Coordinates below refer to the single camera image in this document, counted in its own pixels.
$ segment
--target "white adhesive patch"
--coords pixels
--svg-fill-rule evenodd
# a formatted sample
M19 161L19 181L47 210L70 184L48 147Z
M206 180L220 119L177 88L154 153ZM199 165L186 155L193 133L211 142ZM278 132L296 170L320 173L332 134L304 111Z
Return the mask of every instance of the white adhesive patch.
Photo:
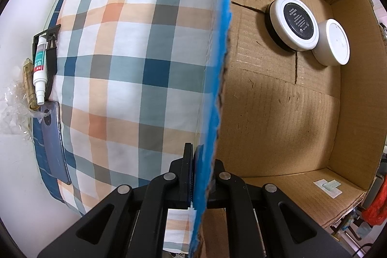
M327 182L325 179L320 179L319 181L314 182L314 184L320 187L326 194L328 194L332 198L336 198L342 193L342 191L337 188L339 185L341 185L341 183L336 180Z

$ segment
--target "black label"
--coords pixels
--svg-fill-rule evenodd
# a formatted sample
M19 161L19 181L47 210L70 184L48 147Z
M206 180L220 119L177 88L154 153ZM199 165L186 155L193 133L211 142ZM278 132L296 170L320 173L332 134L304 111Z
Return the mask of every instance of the black label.
M312 19L302 7L290 2L284 7L284 16L288 26L298 37L304 40L309 40L312 37Z

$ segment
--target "clear plastic bag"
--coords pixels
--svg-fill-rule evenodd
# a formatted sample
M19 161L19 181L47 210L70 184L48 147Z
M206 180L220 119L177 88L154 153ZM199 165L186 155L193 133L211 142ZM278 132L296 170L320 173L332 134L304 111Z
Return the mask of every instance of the clear plastic bag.
M41 122L50 114L30 110L23 81L16 81L8 87L2 100L7 106L0 117L1 134L20 134L29 140L32 138L32 118L37 118Z

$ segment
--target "red fabric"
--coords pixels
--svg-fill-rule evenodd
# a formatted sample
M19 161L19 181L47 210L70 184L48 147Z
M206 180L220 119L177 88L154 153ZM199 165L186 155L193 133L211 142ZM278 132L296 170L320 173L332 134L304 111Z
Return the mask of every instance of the red fabric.
M381 225L387 219L387 176L370 207L361 213L370 225Z

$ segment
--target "smartphone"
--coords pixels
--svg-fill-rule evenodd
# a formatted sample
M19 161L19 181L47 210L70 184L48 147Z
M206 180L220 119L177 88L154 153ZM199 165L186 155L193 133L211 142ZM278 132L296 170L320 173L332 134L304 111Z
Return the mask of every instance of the smartphone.
M50 114L45 116L40 122L42 125L43 141L51 175L69 185L71 184L71 180L67 169L65 150L60 130L59 103L45 101L45 103L40 106L40 111L45 113L51 111Z

